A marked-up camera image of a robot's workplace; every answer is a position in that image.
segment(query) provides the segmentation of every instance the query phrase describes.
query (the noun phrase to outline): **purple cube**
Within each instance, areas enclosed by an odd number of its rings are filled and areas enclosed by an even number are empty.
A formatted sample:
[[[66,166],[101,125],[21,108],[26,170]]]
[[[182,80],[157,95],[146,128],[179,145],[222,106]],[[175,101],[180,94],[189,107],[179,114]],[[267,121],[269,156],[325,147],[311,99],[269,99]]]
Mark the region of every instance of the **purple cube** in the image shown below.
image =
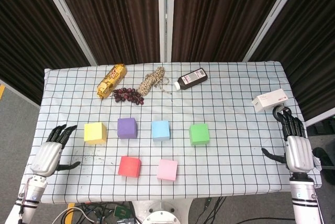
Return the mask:
[[[134,118],[119,118],[117,120],[117,136],[120,139],[135,139],[137,124]]]

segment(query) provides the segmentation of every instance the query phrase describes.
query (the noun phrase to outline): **black bottle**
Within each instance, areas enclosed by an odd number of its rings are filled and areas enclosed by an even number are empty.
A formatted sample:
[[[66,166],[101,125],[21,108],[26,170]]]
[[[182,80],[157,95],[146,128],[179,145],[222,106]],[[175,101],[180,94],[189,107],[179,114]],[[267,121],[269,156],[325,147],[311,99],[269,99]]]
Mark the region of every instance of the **black bottle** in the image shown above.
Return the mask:
[[[177,91],[180,89],[188,89],[196,84],[207,80],[208,76],[203,68],[192,71],[186,75],[181,76],[177,82],[174,83]]]

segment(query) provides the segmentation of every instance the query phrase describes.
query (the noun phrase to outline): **robotic hand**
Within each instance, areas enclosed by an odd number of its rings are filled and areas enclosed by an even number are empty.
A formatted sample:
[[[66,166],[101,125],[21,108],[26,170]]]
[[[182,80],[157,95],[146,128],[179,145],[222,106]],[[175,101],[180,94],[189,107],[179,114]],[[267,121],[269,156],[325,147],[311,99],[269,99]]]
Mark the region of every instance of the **robotic hand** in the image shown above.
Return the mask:
[[[303,123],[291,114],[288,107],[276,106],[273,109],[273,116],[283,126],[285,155],[270,154],[265,148],[262,152],[269,159],[286,164],[292,172],[289,184],[296,223],[321,223],[314,182],[307,175],[314,168],[312,149]]]
[[[47,141],[41,145],[31,164],[33,177],[28,179],[26,186],[18,195],[5,224],[29,224],[48,185],[47,177],[54,174],[55,171],[70,170],[80,164],[80,162],[71,165],[59,164],[62,151],[71,133],[77,128],[77,126],[70,126],[66,129],[65,127],[66,125],[54,128]]]

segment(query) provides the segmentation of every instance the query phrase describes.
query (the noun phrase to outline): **foam cube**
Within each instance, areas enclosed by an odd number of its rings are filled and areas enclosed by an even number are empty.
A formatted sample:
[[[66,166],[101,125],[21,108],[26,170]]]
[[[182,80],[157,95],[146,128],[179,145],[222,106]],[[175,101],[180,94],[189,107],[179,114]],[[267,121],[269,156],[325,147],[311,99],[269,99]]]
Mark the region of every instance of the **foam cube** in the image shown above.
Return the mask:
[[[168,121],[151,122],[151,132],[153,141],[164,141],[170,139],[170,127]]]
[[[135,177],[140,175],[141,161],[138,158],[122,156],[119,166],[119,175]]]
[[[161,180],[175,181],[177,175],[178,161],[160,160],[157,172],[157,178]]]
[[[119,118],[117,120],[117,136],[121,139],[135,139],[137,124],[134,118]]]
[[[209,142],[209,132],[207,124],[194,124],[189,127],[189,139],[191,145],[207,144]]]
[[[84,141],[87,144],[105,144],[107,129],[103,123],[89,123],[84,126]]]

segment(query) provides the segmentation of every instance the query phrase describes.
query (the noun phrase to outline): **bottle label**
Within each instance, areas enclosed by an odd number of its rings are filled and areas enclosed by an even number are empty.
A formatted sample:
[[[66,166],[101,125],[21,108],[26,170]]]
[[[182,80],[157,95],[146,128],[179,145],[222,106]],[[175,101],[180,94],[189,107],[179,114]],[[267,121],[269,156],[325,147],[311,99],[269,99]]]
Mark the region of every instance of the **bottle label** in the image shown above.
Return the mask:
[[[188,75],[182,76],[182,80],[184,81],[184,84],[189,84],[189,83],[194,82],[198,79],[201,79],[204,76],[206,76],[205,72],[202,69],[200,69],[200,70],[196,70],[195,72],[192,72]]]

